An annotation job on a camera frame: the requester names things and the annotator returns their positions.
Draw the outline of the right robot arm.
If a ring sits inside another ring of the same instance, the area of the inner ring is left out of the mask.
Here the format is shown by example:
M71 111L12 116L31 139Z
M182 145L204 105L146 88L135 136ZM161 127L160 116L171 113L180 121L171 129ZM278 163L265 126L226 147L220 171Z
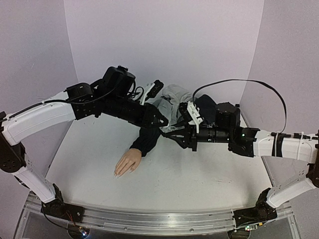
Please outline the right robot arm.
M228 150L245 157L280 157L307 162L307 172L300 172L285 184L265 190L257 208L277 208L284 202L319 186L319 135L269 132L241 127L240 109L230 103L216 106L215 122L206 124L192 102L180 104L183 121L164 133L182 148L197 150L199 142L226 143Z

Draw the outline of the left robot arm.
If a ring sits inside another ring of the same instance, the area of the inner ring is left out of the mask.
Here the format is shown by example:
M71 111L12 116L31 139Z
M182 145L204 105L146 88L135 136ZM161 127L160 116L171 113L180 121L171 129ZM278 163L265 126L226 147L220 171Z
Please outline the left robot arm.
M163 88L159 80L141 93L127 68L109 67L101 79L78 83L51 98L17 113L0 114L0 168L34 192L54 216L61 218L67 206L59 188L33 166L23 141L56 125L94 116L109 115L141 128L166 126L168 120L148 103Z

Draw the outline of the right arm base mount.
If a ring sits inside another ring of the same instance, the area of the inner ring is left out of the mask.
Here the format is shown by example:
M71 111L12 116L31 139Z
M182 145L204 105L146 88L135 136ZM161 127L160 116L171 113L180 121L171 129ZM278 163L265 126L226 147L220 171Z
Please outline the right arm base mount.
M235 229L258 225L277 218L277 211L267 203L267 195L271 188L267 188L259 195L254 207L238 209L233 212Z

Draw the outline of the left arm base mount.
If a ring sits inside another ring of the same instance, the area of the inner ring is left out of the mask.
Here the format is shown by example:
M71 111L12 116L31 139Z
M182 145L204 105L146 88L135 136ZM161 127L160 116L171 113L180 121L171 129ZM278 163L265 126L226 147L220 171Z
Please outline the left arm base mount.
M60 189L53 184L55 196L48 203L41 202L41 212L44 217L53 225L65 229L72 239L85 239L90 230L79 226L78 223L83 221L85 209L82 206L65 203ZM48 218L48 216L67 220L70 222L66 227L61 226Z

